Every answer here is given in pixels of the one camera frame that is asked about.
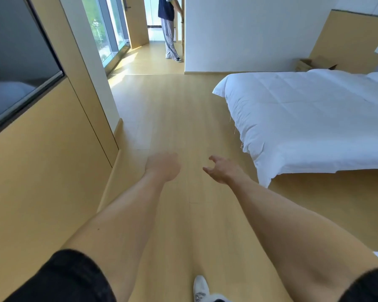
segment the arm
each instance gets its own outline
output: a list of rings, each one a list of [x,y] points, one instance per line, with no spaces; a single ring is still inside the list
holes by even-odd
[[[338,301],[378,258],[327,218],[261,187],[234,162],[211,156],[204,171],[236,195],[263,249],[294,301]]]
[[[181,14],[183,19],[183,10],[178,2],[178,0],[171,0],[171,4],[174,6],[174,8]]]
[[[141,180],[85,223],[62,247],[94,260],[118,302],[127,302],[133,291],[162,188],[180,168],[177,154],[149,157]]]

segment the wooden headboard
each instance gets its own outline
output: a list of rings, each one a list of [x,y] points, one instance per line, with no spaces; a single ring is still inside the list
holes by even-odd
[[[310,58],[322,55],[337,70],[370,73],[378,66],[378,16],[332,10]]]

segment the person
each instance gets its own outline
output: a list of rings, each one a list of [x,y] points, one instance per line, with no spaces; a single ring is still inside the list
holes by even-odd
[[[263,249],[295,302],[378,301],[378,258],[328,219],[252,181],[233,161],[213,155],[203,170],[237,197]],[[141,180],[85,223],[23,286],[14,301],[127,302],[166,182],[180,172],[175,153],[148,158]],[[195,302],[227,301],[197,276]]]
[[[162,32],[164,33],[166,59],[172,59],[176,62],[182,62],[174,46],[174,19],[175,10],[181,14],[183,22],[183,10],[178,0],[159,0],[158,17],[161,18]]]

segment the shoelace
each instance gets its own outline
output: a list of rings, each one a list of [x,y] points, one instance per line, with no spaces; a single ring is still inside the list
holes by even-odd
[[[198,293],[195,295],[195,301],[196,301],[196,302],[200,302],[200,300],[203,299],[205,296],[206,296],[205,293],[203,293],[203,292],[198,292]]]

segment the shoe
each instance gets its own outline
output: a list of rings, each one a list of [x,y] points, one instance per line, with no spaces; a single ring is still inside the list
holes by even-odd
[[[193,283],[194,302],[200,302],[204,297],[210,294],[209,286],[202,275],[198,275]]]

